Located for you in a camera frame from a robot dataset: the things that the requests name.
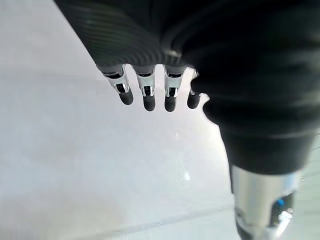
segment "robotic hand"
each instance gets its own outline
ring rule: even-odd
[[[172,112],[186,66],[220,127],[243,240],[273,240],[294,214],[294,196],[320,125],[318,0],[55,0],[124,104],[131,64],[147,111],[154,66],[165,66]]]

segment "robotic finger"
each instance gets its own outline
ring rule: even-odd
[[[173,112],[176,108],[178,91],[186,68],[186,66],[164,66],[164,108],[168,112]]]
[[[155,66],[132,66],[136,73],[139,88],[143,96],[144,108],[151,112],[156,107],[155,100]]]
[[[198,76],[198,73],[196,70],[193,71],[192,79],[195,79]],[[195,93],[191,88],[187,100],[187,105],[190,109],[196,109],[200,102],[200,94]]]
[[[111,87],[113,87],[119,94],[121,101],[125,105],[132,104],[134,101],[134,96],[129,86],[129,81],[125,71],[125,65],[118,64],[111,67],[97,67],[109,80]]]

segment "white floor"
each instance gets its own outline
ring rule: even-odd
[[[125,106],[51,0],[0,2],[1,240],[238,240],[219,128],[187,108]],[[320,229],[320,135],[283,240]]]

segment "black fingertip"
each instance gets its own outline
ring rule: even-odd
[[[195,109],[195,108],[198,107],[199,102],[200,102],[200,95],[199,94],[192,95],[191,92],[190,92],[189,96],[188,96],[188,100],[186,102],[188,107],[190,109]]]
[[[173,112],[176,108],[176,98],[173,96],[170,96],[170,97],[166,96],[164,100],[164,108],[168,112]]]
[[[134,96],[131,89],[128,92],[119,93],[119,97],[125,105],[130,105],[134,101]]]
[[[156,108],[156,99],[155,96],[144,96],[143,105],[145,110],[152,112]]]

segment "blue light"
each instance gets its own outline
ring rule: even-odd
[[[279,200],[278,200],[278,204],[279,204],[280,206],[283,206],[283,205],[285,205],[285,202],[284,202],[282,199],[279,199]]]

